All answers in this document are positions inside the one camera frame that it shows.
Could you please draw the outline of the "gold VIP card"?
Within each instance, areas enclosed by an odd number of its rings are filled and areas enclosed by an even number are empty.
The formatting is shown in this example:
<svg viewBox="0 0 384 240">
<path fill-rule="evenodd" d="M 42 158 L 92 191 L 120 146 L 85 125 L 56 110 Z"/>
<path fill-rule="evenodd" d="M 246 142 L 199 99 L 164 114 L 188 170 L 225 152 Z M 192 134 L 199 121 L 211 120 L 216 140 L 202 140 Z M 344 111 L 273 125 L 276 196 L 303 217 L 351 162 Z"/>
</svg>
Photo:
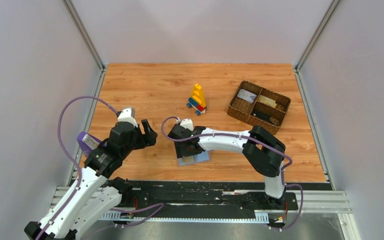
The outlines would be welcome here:
<svg viewBox="0 0 384 240">
<path fill-rule="evenodd" d="M 195 163 L 195 157 L 194 156 L 187 156 L 187 157 L 182 157 L 179 161 L 179 164 L 181 166 L 185 165 L 190 165 Z"/>
</svg>

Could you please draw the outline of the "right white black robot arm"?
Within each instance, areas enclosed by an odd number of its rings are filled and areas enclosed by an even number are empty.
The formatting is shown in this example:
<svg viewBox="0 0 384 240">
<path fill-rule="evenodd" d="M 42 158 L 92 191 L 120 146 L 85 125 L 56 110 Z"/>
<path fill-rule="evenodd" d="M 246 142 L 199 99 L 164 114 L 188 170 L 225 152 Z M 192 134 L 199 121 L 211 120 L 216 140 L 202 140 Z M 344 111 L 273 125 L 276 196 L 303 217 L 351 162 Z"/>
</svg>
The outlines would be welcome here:
<svg viewBox="0 0 384 240">
<path fill-rule="evenodd" d="M 277 200 L 284 197 L 282 169 L 286 146 L 263 127 L 256 125 L 251 130 L 221 131 L 196 126 L 190 130 L 177 123 L 164 136 L 174 142 L 178 158 L 210 151 L 242 154 L 264 177 L 265 194 Z"/>
</svg>

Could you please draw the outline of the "pink card holder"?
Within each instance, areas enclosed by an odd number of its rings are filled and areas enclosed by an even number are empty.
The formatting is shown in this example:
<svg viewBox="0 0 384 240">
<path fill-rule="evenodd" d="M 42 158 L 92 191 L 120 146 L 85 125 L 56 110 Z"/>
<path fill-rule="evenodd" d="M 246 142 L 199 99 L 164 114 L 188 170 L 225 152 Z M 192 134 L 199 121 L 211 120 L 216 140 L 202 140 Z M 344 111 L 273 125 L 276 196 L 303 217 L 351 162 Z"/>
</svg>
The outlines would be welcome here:
<svg viewBox="0 0 384 240">
<path fill-rule="evenodd" d="M 209 161 L 210 159 L 210 153 L 208 151 L 204 151 L 193 156 L 178 158 L 177 161 L 179 166 L 188 166 L 204 163 Z"/>
</svg>

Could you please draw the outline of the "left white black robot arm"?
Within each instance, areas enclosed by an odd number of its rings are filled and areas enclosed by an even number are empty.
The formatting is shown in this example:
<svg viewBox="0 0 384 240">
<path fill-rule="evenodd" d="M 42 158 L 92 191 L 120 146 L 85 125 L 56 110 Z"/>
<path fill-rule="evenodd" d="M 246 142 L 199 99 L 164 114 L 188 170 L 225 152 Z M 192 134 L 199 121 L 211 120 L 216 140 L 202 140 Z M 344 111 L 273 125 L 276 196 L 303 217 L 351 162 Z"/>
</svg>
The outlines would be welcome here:
<svg viewBox="0 0 384 240">
<path fill-rule="evenodd" d="M 148 120 L 141 124 L 133 117 L 119 118 L 108 138 L 92 138 L 94 145 L 72 186 L 46 216 L 24 228 L 29 239 L 79 240 L 107 211 L 132 199 L 133 186 L 110 177 L 132 151 L 156 144 L 158 134 Z"/>
</svg>

